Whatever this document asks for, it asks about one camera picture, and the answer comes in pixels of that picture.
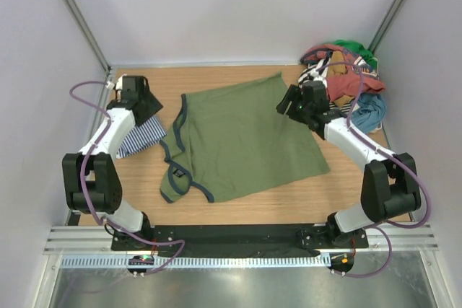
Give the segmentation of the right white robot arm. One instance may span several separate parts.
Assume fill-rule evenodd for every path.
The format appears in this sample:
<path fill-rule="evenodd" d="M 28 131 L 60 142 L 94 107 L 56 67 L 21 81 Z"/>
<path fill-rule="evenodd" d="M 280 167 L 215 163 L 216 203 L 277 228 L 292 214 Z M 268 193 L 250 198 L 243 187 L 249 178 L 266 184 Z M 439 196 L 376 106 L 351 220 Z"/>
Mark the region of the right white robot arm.
<path fill-rule="evenodd" d="M 367 140 L 346 113 L 330 108 L 322 82 L 290 85 L 276 111 L 307 125 L 321 139 L 340 148 L 363 171 L 359 203 L 327 218 L 325 237 L 331 246 L 342 247 L 359 230 L 421 207 L 414 158 Z"/>

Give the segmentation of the olive green tank top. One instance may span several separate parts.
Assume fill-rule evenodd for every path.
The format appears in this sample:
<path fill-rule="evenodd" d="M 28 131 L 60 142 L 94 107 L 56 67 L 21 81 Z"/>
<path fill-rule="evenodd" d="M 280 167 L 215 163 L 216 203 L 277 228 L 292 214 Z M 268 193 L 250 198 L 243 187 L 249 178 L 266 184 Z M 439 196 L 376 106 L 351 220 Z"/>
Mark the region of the olive green tank top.
<path fill-rule="evenodd" d="M 329 173 L 307 126 L 279 114 L 281 73 L 182 94 L 160 144 L 167 170 L 160 194 L 174 203 L 191 188 L 221 203 Z"/>

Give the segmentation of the blue white striped tank top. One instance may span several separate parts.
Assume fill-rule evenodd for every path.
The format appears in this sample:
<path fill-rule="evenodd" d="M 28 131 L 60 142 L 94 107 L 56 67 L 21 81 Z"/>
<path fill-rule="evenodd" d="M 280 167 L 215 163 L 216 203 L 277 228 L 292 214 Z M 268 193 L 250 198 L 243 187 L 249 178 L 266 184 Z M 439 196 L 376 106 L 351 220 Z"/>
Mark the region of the blue white striped tank top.
<path fill-rule="evenodd" d="M 135 126 L 129 131 L 118 149 L 116 158 L 123 159 L 138 154 L 158 144 L 166 134 L 158 117 L 153 115 L 141 126 Z"/>

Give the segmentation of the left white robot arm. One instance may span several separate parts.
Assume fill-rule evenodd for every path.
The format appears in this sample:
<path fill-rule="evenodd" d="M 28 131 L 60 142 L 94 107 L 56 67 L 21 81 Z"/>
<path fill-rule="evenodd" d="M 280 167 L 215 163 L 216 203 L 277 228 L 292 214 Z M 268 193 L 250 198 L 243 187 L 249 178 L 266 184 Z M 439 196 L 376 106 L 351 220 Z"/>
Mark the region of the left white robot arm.
<path fill-rule="evenodd" d="M 129 132 L 144 125 L 162 104 L 144 76 L 124 74 L 103 85 L 115 92 L 106 107 L 77 96 L 76 86 L 69 91 L 73 99 L 100 112 L 104 121 L 78 152 L 62 159 L 66 203 L 71 210 L 91 215 L 98 225 L 111 226 L 115 236 L 127 236 L 137 250 L 145 250 L 153 243 L 149 218 L 123 199 L 114 161 Z"/>

